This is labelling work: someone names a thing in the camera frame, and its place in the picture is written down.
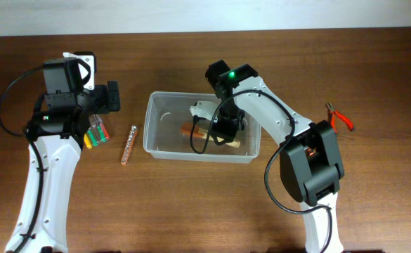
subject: black cable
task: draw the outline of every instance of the black cable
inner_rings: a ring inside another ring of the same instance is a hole
[[[2,119],[1,119],[1,107],[2,107],[2,103],[3,103],[4,99],[6,98],[7,92],[8,92],[8,91],[13,87],[13,85],[15,85],[19,80],[21,80],[22,78],[28,76],[29,74],[32,74],[33,72],[36,72],[36,71],[38,71],[38,70],[42,70],[43,68],[44,68],[44,66],[41,65],[41,66],[35,67],[35,68],[31,69],[31,70],[28,70],[26,73],[20,75],[17,79],[13,80],[13,82],[11,82],[11,83],[8,85],[7,89],[1,94],[1,97],[0,97],[0,126],[1,126],[1,128],[2,128],[3,130],[5,130],[7,133],[11,134],[12,136],[21,137],[22,134],[17,134],[17,133],[14,133],[14,132],[8,130],[8,129],[6,128],[6,126],[4,125],[4,123],[2,122]]]
[[[193,145],[193,132],[194,132],[194,128],[196,123],[199,121],[198,118],[194,118],[193,120],[193,129],[191,129],[191,135],[190,135],[190,145],[191,148],[193,149],[193,151],[197,154],[203,154],[205,153],[205,150],[207,149],[207,145],[208,145],[208,140],[210,137],[210,133],[211,133],[211,128],[214,122],[214,119],[216,118],[219,109],[221,109],[221,107],[227,103],[228,101],[230,101],[231,99],[233,99],[236,96],[239,96],[241,94],[245,94],[245,93],[257,93],[259,96],[263,95],[267,98],[269,98],[270,100],[272,100],[276,105],[278,105],[278,107],[280,107],[280,109],[282,109],[282,111],[288,116],[289,119],[289,125],[291,126],[291,132],[289,133],[286,141],[283,143],[283,145],[281,145],[277,151],[275,151],[275,153],[273,154],[273,156],[269,159],[268,164],[266,165],[265,171],[264,171],[264,186],[266,188],[266,192],[268,192],[269,197],[271,198],[271,200],[279,207],[281,208],[281,210],[288,212],[290,214],[300,214],[300,215],[304,215],[304,214],[310,214],[311,212],[314,212],[316,210],[319,209],[325,209],[327,211],[328,217],[329,217],[329,234],[328,234],[328,238],[327,241],[324,244],[323,249],[321,250],[321,253],[325,252],[325,250],[328,248],[329,244],[330,244],[330,240],[332,239],[332,224],[333,224],[333,220],[332,220],[332,213],[331,210],[332,208],[325,206],[325,205],[318,205],[316,207],[313,207],[311,209],[308,209],[306,211],[297,211],[297,210],[293,210],[290,208],[285,207],[284,205],[280,204],[280,202],[278,202],[278,200],[274,197],[273,192],[270,190],[270,186],[269,186],[269,171],[270,171],[270,167],[272,166],[272,164],[274,163],[275,158],[277,158],[277,156],[283,151],[283,149],[289,144],[289,142],[292,140],[293,136],[294,136],[294,131],[296,130],[296,124],[295,124],[295,120],[293,118],[293,116],[288,112],[288,110],[274,97],[272,97],[271,95],[262,92],[260,90],[256,90],[256,89],[250,89],[250,90],[246,90],[246,91],[239,91],[231,96],[229,96],[228,98],[226,98],[225,100],[223,100],[218,107],[216,108],[216,110],[214,111],[213,116],[211,117],[210,120],[210,125],[209,125],[209,129],[207,132],[207,137],[205,138],[205,144],[204,147],[202,149],[202,151],[197,151],[194,148]]]
[[[27,135],[27,131],[24,128],[22,130],[24,133],[26,139],[29,141],[30,146],[32,147],[35,156],[37,157],[38,161],[38,172],[39,172],[39,183],[38,183],[38,193],[37,193],[37,201],[35,202],[35,209],[34,209],[34,214],[32,216],[32,220],[30,221],[29,229],[27,229],[27,233],[23,234],[22,236],[24,237],[22,239],[22,242],[18,245],[18,247],[15,249],[13,253],[18,253],[20,252],[27,241],[32,238],[32,231],[34,230],[35,223],[37,222],[38,218],[38,213],[39,213],[39,208],[41,206],[41,197],[43,196],[43,182],[44,182],[44,167],[43,167],[43,161],[41,160],[41,155],[39,154],[39,151],[37,149],[37,146],[35,145],[35,142],[31,141],[29,136]]]

